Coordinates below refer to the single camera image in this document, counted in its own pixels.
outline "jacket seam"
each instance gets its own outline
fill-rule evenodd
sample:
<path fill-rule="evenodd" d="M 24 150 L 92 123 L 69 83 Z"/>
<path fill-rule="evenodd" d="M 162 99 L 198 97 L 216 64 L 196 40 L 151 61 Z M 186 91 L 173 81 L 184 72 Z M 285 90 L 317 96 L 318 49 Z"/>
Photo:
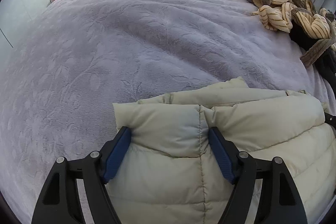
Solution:
<path fill-rule="evenodd" d="M 235 105 L 238 105 L 238 104 L 244 104 L 244 103 L 250 103 L 250 102 L 257 102 L 257 101 L 260 101 L 260 100 L 264 100 L 264 99 L 258 99 L 258 100 L 245 100 L 245 101 L 236 101 L 236 102 L 226 102 L 226 103 L 216 103 L 216 104 L 204 104 L 203 106 L 206 107 L 206 108 L 213 108 L 214 106 L 235 106 Z"/>
<path fill-rule="evenodd" d="M 316 163 L 329 149 L 330 149 L 330 147 L 333 145 L 333 142 L 335 141 L 335 139 L 333 139 L 332 140 L 332 142 L 330 143 L 330 145 L 328 146 L 328 148 L 319 156 L 319 157 L 317 157 L 317 159 L 316 160 L 314 160 L 310 165 L 308 165 L 304 170 L 302 170 L 302 172 L 300 172 L 300 173 L 298 173 L 298 174 L 296 174 L 296 176 L 292 176 L 292 178 L 293 178 L 293 180 L 296 178 L 296 177 L 298 177 L 299 175 L 301 175 L 301 174 L 303 174 L 304 172 L 306 172 L 314 163 Z M 260 194 L 261 194 L 261 188 L 259 189 L 259 191 L 256 193 L 256 197 L 258 197 L 258 198 L 260 198 Z"/>
<path fill-rule="evenodd" d="M 276 145 L 278 145 L 278 144 L 282 144 L 282 143 L 289 142 L 290 140 L 293 140 L 293 139 L 295 139 L 295 138 L 301 136 L 303 133 L 305 133 L 305 132 L 311 130 L 312 128 L 314 128 L 314 127 L 319 127 L 319 126 L 321 126 L 321 125 L 323 125 L 323 124 L 324 124 L 324 123 L 319 124 L 318 126 L 312 126 L 311 128 L 309 128 L 309 129 L 307 129 L 307 130 L 304 130 L 304 131 L 302 131 L 300 134 L 298 134 L 298 135 L 296 135 L 296 136 L 294 136 L 294 137 L 291 137 L 291 138 L 289 138 L 289 139 L 287 139 L 287 140 L 285 140 L 285 141 L 283 141 L 283 142 L 275 143 L 275 144 L 272 144 L 272 145 L 270 145 L 270 146 L 267 146 L 267 147 L 264 147 L 264 148 L 261 148 L 261 149 L 257 149 L 257 150 L 254 150 L 254 151 L 249 151 L 249 153 L 254 153 L 254 152 L 257 152 L 257 151 L 265 150 L 265 149 L 271 148 L 271 147 L 273 147 L 273 146 L 276 146 Z"/>
<path fill-rule="evenodd" d="M 314 163 L 316 163 L 320 158 L 322 158 L 322 156 L 331 148 L 331 146 L 333 145 L 333 142 L 335 141 L 335 139 L 333 139 L 330 143 L 330 145 L 328 146 L 328 148 L 316 159 L 314 160 L 313 163 L 311 163 L 310 165 L 307 166 L 307 168 L 305 168 L 302 172 L 298 173 L 296 176 L 293 177 L 296 178 L 298 177 L 299 175 L 303 174 L 304 172 L 306 172 Z"/>
<path fill-rule="evenodd" d="M 161 155 L 161 156 L 164 156 L 164 157 L 168 157 L 168 158 L 173 158 L 173 159 L 197 159 L 199 157 L 199 155 L 195 155 L 195 157 L 187 157 L 187 156 L 173 156 L 171 154 L 168 154 L 166 152 L 163 152 L 161 150 L 158 150 L 158 149 L 154 149 L 154 148 L 151 148 L 151 147 L 146 147 L 146 146 L 143 146 L 141 144 L 138 144 L 138 143 L 134 143 L 136 144 L 137 146 L 140 146 L 140 147 L 144 147 L 146 149 L 150 149 L 152 151 L 145 151 L 145 150 L 140 150 L 140 149 L 134 149 L 134 147 L 130 147 L 128 148 L 128 151 L 132 151 L 134 153 L 150 153 L 150 154 L 154 154 L 156 153 L 156 155 Z"/>
<path fill-rule="evenodd" d="M 330 176 L 330 174 L 331 174 L 331 171 L 329 171 L 329 173 L 328 173 L 328 175 L 326 176 L 325 180 Z M 320 188 L 318 188 L 313 194 L 311 194 L 311 195 L 309 196 L 309 198 L 303 202 L 303 204 L 306 204 L 307 201 L 309 201 L 311 198 L 313 198 L 313 197 L 317 194 L 317 192 L 318 192 L 319 190 L 320 190 Z"/>
<path fill-rule="evenodd" d="M 203 209 L 204 209 L 204 213 L 203 213 L 203 224 L 205 224 L 205 212 L 206 212 L 206 207 L 205 207 L 205 187 L 204 187 L 204 173 L 203 173 L 203 167 L 202 167 L 202 149 L 201 149 L 201 142 L 202 142 L 202 135 L 201 135 L 201 106 L 199 106 L 198 109 L 198 113 L 199 113 L 199 125 L 198 125 L 198 129 L 199 129 L 199 161 L 201 164 L 201 182 L 202 182 L 202 190 L 203 190 Z"/>
<path fill-rule="evenodd" d="M 137 200 L 130 200 L 127 198 L 121 198 L 118 196 L 113 196 L 110 195 L 111 198 L 115 198 L 115 199 L 119 199 L 125 202 L 134 202 L 134 203 L 142 203 L 142 204 L 148 204 L 148 205 L 197 205 L 197 204 L 202 204 L 204 203 L 204 201 L 200 201 L 200 202 L 187 202 L 187 203 L 151 203 L 151 202 L 144 202 L 144 201 L 137 201 Z M 224 200 L 210 200 L 207 203 L 222 203 L 222 202 L 227 202 L 227 199 Z"/>

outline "lavender blanket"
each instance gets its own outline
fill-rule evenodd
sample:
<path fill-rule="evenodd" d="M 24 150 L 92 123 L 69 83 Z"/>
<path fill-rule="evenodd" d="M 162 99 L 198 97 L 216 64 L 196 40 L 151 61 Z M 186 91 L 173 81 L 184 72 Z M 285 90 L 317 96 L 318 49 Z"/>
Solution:
<path fill-rule="evenodd" d="M 305 89 L 335 113 L 329 84 L 305 69 L 288 34 L 250 16 L 256 9 L 249 0 L 56 0 L 0 66 L 0 190 L 19 220 L 30 223 L 57 157 L 82 158 L 115 136 L 113 102 L 242 76 L 251 88 Z"/>

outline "metal screw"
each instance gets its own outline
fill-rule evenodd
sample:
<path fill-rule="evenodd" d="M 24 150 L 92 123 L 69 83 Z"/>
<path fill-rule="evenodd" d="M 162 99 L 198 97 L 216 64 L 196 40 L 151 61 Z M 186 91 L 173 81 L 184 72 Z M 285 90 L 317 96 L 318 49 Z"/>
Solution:
<path fill-rule="evenodd" d="M 283 162 L 282 158 L 280 158 L 280 157 L 275 157 L 274 161 L 278 164 L 282 164 L 282 162 Z"/>
<path fill-rule="evenodd" d="M 59 157 L 59 158 L 57 158 L 57 160 L 56 160 L 56 162 L 57 162 L 58 164 L 61 164 L 63 161 L 64 161 L 64 157 Z"/>
<path fill-rule="evenodd" d="M 246 159 L 249 155 L 247 152 L 245 151 L 241 151 L 239 152 L 239 156 L 242 158 L 242 159 Z"/>
<path fill-rule="evenodd" d="M 91 158 L 97 158 L 99 156 L 99 152 L 98 151 L 93 151 L 93 152 L 91 152 L 91 154 L 90 154 L 90 157 Z"/>

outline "bed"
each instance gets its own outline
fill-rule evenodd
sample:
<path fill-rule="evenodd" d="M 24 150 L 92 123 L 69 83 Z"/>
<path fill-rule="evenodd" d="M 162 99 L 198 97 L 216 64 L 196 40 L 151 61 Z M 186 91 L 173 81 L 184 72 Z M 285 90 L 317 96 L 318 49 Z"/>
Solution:
<path fill-rule="evenodd" d="M 335 114 L 330 85 L 305 69 L 288 34 L 251 17 L 256 9 L 250 0 L 53 2 L 0 69 L 0 190 L 21 223 L 57 157 L 82 158 L 115 136 L 113 102 L 242 76 L 251 88 L 305 90 Z M 83 210 L 92 223 L 85 201 Z"/>

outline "white puffer jacket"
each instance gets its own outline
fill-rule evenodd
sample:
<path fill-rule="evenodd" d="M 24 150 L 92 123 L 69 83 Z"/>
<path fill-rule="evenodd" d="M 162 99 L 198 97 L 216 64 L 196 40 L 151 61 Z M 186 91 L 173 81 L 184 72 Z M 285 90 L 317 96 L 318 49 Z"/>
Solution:
<path fill-rule="evenodd" d="M 336 141 L 316 98 L 293 91 L 250 89 L 242 78 L 114 104 L 118 129 L 132 142 L 106 186 L 122 223 L 217 224 L 233 186 L 223 178 L 208 142 L 218 127 L 254 158 L 283 158 L 309 223 L 336 187 Z M 253 223 L 260 183 L 246 223 Z"/>

